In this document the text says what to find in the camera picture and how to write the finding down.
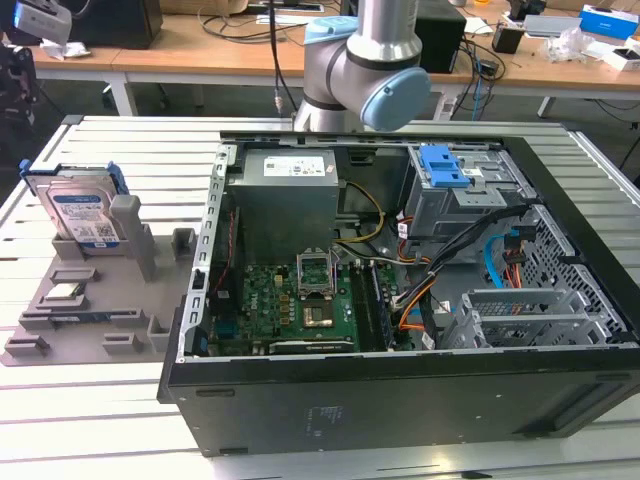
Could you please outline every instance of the white box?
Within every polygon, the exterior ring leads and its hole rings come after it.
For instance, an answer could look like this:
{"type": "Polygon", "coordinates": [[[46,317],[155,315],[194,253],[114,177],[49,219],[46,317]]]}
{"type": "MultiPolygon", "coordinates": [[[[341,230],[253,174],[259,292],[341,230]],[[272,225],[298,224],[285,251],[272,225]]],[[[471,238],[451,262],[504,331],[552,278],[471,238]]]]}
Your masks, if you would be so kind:
{"type": "Polygon", "coordinates": [[[640,43],[629,39],[624,46],[604,55],[602,61],[621,72],[638,71],[640,70],[640,43]]]}

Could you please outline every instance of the sticker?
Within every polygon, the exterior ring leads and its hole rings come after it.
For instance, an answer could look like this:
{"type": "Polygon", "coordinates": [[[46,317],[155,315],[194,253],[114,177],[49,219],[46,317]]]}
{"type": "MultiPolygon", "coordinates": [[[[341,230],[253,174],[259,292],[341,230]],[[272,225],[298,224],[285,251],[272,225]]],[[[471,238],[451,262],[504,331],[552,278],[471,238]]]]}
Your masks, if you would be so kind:
{"type": "Polygon", "coordinates": [[[484,175],[482,174],[482,170],[480,170],[479,168],[463,168],[462,174],[466,175],[467,177],[484,177],[484,175]]]}
{"type": "Polygon", "coordinates": [[[120,242],[113,223],[104,214],[98,195],[56,195],[56,210],[67,230],[82,245],[113,248],[120,242]]]}
{"type": "Polygon", "coordinates": [[[451,313],[451,304],[449,303],[449,300],[439,302],[438,308],[436,308],[433,313],[451,313]]]}
{"type": "Polygon", "coordinates": [[[409,227],[407,226],[406,223],[398,224],[398,236],[403,240],[406,240],[407,238],[409,238],[409,227]]]}
{"type": "Polygon", "coordinates": [[[80,317],[51,317],[52,322],[79,322],[80,317]]]}
{"type": "Polygon", "coordinates": [[[436,342],[433,341],[433,338],[431,338],[427,332],[422,334],[422,344],[427,350],[433,350],[436,348],[436,342]]]}
{"type": "Polygon", "coordinates": [[[305,433],[307,437],[323,438],[328,433],[337,433],[337,427],[344,422],[344,407],[313,407],[305,412],[305,433]]]}
{"type": "Polygon", "coordinates": [[[267,157],[265,177],[324,177],[322,157],[267,157]]]}

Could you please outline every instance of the plastic bag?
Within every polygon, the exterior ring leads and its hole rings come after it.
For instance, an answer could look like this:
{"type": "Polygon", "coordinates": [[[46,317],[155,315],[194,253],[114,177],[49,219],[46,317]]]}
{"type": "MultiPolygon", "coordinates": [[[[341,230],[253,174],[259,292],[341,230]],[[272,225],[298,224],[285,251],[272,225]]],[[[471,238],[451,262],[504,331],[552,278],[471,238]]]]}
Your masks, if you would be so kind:
{"type": "Polygon", "coordinates": [[[550,62],[586,62],[587,57],[582,52],[594,41],[595,38],[583,34],[580,28],[571,28],[563,31],[560,38],[547,38],[540,47],[540,53],[550,62]]]}

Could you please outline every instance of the hard drive label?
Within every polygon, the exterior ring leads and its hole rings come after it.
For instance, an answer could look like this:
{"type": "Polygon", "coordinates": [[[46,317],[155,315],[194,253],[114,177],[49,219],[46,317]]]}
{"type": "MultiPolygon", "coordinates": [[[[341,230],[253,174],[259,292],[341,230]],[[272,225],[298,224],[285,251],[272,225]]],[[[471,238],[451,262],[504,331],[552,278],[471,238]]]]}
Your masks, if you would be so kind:
{"type": "Polygon", "coordinates": [[[62,221],[79,244],[113,248],[120,243],[98,195],[56,195],[53,200],[62,221]]]}

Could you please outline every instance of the light blue robot joint cap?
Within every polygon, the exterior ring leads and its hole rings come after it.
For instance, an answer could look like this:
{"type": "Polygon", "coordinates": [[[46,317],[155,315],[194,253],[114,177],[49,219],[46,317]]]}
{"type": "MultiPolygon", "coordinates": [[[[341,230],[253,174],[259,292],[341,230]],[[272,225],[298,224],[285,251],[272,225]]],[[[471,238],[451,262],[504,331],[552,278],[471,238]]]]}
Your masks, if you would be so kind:
{"type": "Polygon", "coordinates": [[[334,42],[351,36],[358,29],[357,17],[321,17],[307,23],[304,44],[334,42]]]}
{"type": "Polygon", "coordinates": [[[375,130],[398,130],[424,112],[430,93],[429,74],[420,67],[408,68],[371,94],[360,111],[360,120],[375,130]]]}

